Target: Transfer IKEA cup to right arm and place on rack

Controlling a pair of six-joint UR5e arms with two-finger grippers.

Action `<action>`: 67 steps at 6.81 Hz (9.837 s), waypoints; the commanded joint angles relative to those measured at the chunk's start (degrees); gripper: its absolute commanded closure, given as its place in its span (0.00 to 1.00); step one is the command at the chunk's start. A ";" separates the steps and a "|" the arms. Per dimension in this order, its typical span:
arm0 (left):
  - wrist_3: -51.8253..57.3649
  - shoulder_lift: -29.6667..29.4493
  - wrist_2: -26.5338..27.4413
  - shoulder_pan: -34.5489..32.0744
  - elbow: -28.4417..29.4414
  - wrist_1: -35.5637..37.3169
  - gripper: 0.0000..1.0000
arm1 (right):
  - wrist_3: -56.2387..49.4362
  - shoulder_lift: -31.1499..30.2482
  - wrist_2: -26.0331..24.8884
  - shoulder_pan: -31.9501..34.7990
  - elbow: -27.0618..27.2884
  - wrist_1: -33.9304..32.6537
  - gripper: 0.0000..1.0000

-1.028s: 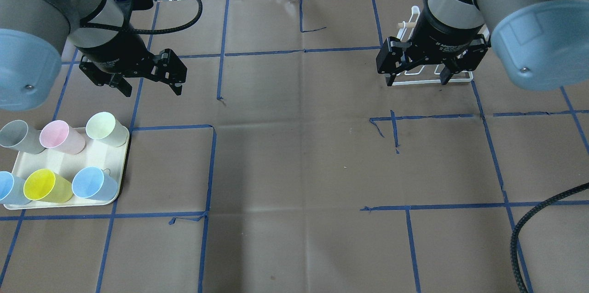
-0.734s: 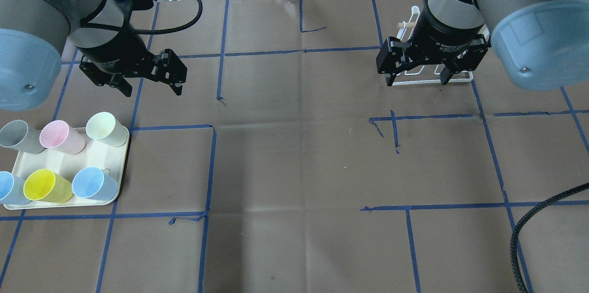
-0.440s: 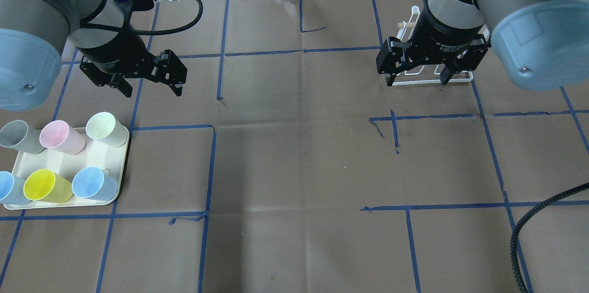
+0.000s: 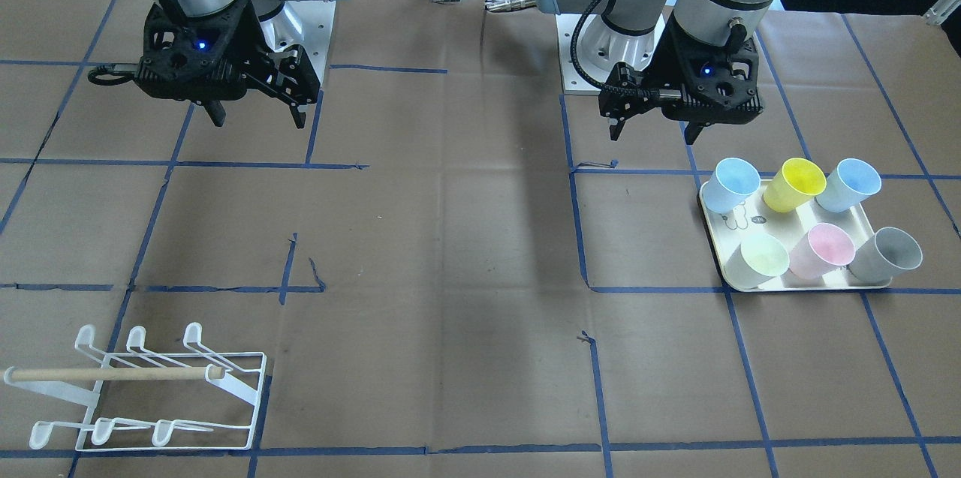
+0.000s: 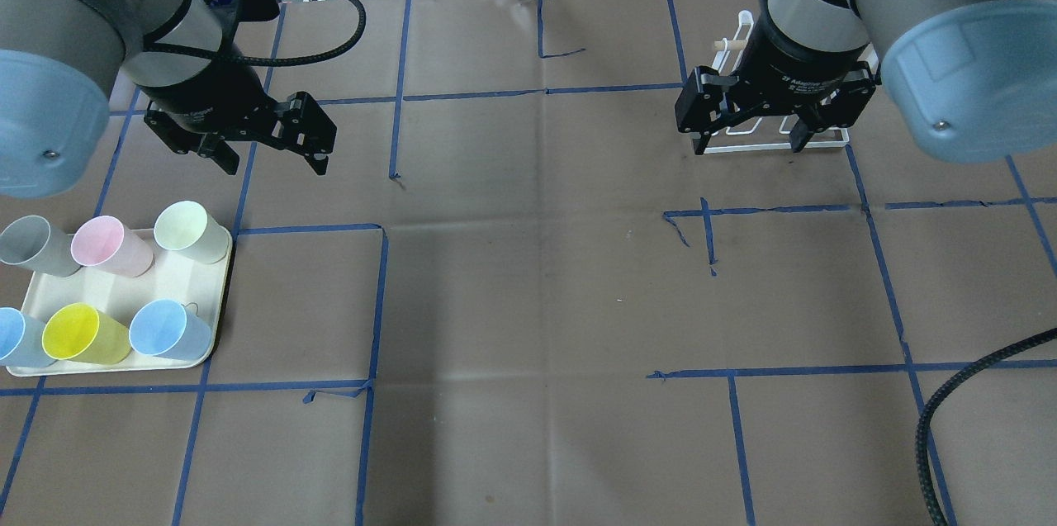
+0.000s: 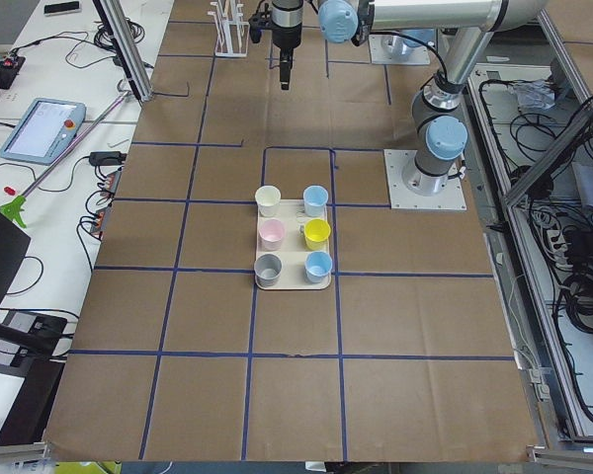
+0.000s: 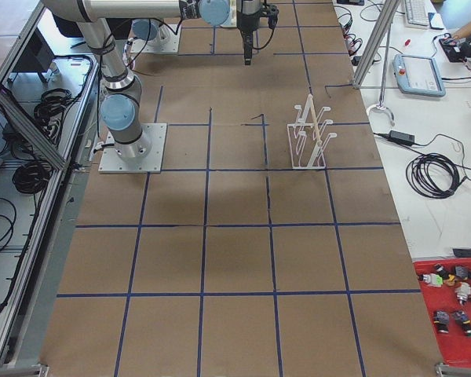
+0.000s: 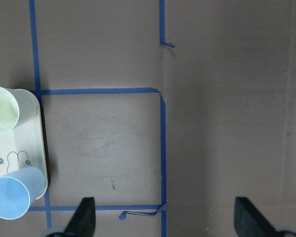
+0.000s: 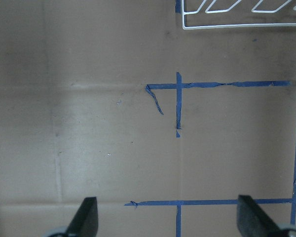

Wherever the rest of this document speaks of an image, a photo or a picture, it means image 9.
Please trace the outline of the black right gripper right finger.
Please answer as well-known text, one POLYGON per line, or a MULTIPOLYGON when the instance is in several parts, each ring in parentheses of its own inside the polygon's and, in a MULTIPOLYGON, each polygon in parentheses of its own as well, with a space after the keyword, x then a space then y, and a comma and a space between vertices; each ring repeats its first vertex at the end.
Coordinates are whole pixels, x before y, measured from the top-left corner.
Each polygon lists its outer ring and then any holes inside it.
POLYGON ((251 196, 239 195, 237 228, 242 237, 285 237, 280 229, 251 196))

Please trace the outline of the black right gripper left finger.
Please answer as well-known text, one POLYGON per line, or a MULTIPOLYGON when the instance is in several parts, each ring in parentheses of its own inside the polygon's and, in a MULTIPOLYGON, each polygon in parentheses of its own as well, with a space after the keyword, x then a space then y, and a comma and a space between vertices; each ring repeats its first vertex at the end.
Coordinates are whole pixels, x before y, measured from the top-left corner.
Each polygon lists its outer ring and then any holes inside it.
POLYGON ((98 232, 96 197, 86 197, 65 231, 66 237, 95 237, 98 232))

